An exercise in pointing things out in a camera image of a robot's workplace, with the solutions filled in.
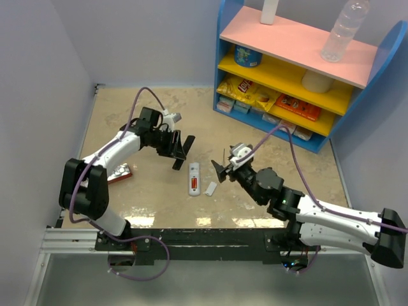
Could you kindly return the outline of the clear handle screwdriver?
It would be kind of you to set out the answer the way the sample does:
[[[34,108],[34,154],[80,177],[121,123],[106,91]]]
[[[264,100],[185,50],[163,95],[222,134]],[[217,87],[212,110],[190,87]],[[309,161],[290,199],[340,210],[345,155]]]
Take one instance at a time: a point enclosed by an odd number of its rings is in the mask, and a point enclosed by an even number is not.
[[[226,162],[227,162],[226,149],[223,149],[223,152],[222,152],[222,165],[226,166]]]

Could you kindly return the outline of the white battery cover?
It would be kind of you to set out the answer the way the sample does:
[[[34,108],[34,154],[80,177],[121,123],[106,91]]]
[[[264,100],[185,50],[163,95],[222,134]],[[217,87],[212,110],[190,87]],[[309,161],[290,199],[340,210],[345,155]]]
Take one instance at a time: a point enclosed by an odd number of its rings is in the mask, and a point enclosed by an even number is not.
[[[216,187],[217,184],[215,182],[211,182],[205,191],[205,195],[212,196],[214,194],[214,191],[216,190]]]

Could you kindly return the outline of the white remote control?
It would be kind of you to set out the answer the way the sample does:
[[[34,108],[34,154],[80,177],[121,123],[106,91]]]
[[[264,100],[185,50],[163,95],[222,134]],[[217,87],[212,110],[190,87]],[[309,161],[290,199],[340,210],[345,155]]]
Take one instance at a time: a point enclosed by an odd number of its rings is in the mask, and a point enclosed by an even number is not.
[[[190,163],[188,170],[188,193],[190,196],[199,196],[201,194],[200,164]]]

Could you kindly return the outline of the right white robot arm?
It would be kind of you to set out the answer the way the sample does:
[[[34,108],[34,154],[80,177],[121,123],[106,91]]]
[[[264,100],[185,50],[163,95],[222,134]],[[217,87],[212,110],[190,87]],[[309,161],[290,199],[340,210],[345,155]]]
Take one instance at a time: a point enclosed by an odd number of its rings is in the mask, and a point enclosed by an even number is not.
[[[407,228],[396,211],[366,212],[313,200],[284,186],[284,179],[271,167],[255,171],[250,161],[242,166],[215,161],[212,165],[219,182],[238,182],[270,215],[288,222],[284,234],[288,249],[338,247],[366,254],[389,268],[404,267]]]

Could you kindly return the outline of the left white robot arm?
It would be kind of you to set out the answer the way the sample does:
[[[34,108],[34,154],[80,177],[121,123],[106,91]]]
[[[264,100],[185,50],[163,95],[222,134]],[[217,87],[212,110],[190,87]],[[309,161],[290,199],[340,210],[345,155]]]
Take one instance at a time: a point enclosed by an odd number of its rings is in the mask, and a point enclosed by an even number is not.
[[[122,126],[103,148],[84,159],[69,159],[64,166],[59,205],[69,215],[81,215],[82,221],[108,233],[116,249],[127,249],[132,242],[130,223],[108,207],[108,176],[145,147],[174,159],[172,168],[180,170],[195,140],[193,135],[181,140],[181,132],[175,128],[180,119],[179,113],[143,107],[139,117]]]

